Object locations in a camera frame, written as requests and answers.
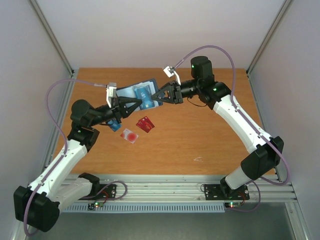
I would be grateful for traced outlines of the white card red circle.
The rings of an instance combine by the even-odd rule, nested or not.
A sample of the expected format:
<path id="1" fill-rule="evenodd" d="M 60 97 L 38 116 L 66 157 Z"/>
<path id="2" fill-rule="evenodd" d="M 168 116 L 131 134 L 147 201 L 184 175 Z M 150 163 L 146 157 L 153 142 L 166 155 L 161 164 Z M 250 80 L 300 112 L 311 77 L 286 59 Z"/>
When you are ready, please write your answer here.
<path id="1" fill-rule="evenodd" d="M 125 128 L 125 129 L 123 130 L 123 132 L 120 134 L 120 136 L 121 136 L 122 138 L 124 138 L 125 140 L 127 140 L 128 142 L 132 143 L 132 144 L 133 144 L 133 143 L 138 139 L 138 137 L 139 137 L 136 133 L 132 132 L 131 130 L 129 130 L 129 129 L 127 129 L 127 128 Z"/>

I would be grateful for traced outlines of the blue card holder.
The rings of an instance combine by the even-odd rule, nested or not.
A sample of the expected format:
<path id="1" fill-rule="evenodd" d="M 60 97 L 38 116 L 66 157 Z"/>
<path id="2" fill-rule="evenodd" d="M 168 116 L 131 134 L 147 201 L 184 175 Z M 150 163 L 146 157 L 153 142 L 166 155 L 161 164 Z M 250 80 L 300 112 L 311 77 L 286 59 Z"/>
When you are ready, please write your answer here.
<path id="1" fill-rule="evenodd" d="M 157 108 L 163 105 L 162 102 L 152 100 L 151 96 L 159 90 L 157 81 L 153 79 L 145 80 L 126 87 L 118 88 L 116 94 L 118 97 L 136 98 L 142 100 L 142 104 L 134 111 L 143 111 Z"/>

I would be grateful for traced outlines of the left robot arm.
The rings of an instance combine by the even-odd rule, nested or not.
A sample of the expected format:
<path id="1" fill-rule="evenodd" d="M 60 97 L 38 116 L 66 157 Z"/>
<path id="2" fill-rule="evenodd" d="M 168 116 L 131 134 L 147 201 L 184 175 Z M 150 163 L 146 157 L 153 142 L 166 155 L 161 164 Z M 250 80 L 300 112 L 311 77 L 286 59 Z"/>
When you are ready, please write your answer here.
<path id="1" fill-rule="evenodd" d="M 74 166 L 91 150 L 99 136 L 95 125 L 127 118 L 142 100 L 116 97 L 111 105 L 94 108 L 84 99 L 71 107 L 71 131 L 64 139 L 64 146 L 49 166 L 27 187 L 19 186 L 14 194 L 14 210 L 17 220 L 23 222 L 28 237 L 29 227 L 47 232 L 57 222 L 61 211 L 77 200 L 96 199 L 104 194 L 100 179 L 89 173 L 80 174 L 74 183 L 61 188 Z"/>

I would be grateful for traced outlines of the red VIP card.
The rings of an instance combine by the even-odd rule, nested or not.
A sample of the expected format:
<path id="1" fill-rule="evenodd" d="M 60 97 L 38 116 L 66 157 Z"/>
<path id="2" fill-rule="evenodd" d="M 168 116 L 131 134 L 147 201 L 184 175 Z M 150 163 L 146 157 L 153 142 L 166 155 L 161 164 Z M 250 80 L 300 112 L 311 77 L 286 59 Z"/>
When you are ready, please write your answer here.
<path id="1" fill-rule="evenodd" d="M 146 133 L 149 133 L 155 127 L 152 123 L 143 120 L 139 120 L 136 126 Z"/>

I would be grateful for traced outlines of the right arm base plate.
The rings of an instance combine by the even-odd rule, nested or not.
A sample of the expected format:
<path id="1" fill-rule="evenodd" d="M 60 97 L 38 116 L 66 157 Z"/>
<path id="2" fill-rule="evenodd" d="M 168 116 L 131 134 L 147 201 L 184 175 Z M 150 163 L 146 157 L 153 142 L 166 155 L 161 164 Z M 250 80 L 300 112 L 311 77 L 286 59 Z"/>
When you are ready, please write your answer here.
<path id="1" fill-rule="evenodd" d="M 249 200 L 249 190 L 246 185 L 242 185 L 234 190 L 223 192 L 220 184 L 203 184 L 204 196 L 207 201 L 231 201 Z"/>

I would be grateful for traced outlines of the small blue card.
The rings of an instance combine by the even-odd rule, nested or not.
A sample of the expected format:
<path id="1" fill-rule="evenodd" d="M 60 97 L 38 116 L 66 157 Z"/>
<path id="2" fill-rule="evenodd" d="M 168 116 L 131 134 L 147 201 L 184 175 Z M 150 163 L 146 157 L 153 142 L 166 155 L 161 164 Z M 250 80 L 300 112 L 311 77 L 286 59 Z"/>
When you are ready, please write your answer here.
<path id="1" fill-rule="evenodd" d="M 118 123 L 118 122 L 117 122 L 116 120 L 114 120 L 114 119 L 108 121 L 106 124 L 107 124 L 107 126 L 109 126 L 109 128 L 110 128 L 113 132 L 118 131 L 118 130 L 122 127 L 122 124 L 121 124 L 121 123 Z"/>

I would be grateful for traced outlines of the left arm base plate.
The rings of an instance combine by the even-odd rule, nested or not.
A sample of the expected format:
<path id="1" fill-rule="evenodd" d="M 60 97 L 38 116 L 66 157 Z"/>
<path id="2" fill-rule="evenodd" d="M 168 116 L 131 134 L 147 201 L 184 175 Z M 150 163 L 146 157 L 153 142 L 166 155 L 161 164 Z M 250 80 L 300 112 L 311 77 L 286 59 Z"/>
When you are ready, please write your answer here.
<path id="1" fill-rule="evenodd" d="M 99 186 L 99 191 L 101 192 L 95 197 L 96 200 L 113 200 L 117 196 L 117 185 L 116 184 L 111 184 L 107 186 L 106 184 L 100 184 Z"/>

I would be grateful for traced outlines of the blue VIP card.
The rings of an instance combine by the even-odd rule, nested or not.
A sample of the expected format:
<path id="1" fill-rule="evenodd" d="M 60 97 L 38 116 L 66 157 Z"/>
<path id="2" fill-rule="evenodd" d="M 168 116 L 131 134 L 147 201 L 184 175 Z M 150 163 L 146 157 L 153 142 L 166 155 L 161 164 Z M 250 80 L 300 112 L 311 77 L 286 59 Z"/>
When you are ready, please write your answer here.
<path id="1" fill-rule="evenodd" d="M 149 85 L 139 85 L 134 88 L 134 93 L 137 99 L 142 100 L 142 104 L 139 106 L 140 110 L 148 110 L 156 108 L 159 104 L 152 100 L 152 90 Z"/>

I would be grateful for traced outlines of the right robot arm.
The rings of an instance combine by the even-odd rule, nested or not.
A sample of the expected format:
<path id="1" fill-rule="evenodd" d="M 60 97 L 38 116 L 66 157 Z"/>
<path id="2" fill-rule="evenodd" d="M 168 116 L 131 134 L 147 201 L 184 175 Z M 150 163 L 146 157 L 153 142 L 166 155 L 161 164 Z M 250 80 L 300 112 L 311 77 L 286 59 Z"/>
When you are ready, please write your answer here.
<path id="1" fill-rule="evenodd" d="M 192 80 L 182 82 L 172 66 L 163 72 L 174 81 L 166 83 L 151 96 L 168 104 L 181 104 L 184 98 L 198 96 L 216 114 L 222 117 L 244 144 L 248 156 L 232 173 L 220 180 L 220 192 L 224 198 L 234 197 L 239 189 L 250 181 L 257 180 L 275 168 L 281 161 L 284 142 L 264 131 L 240 106 L 231 89 L 215 80 L 211 61 L 206 56 L 191 59 Z"/>

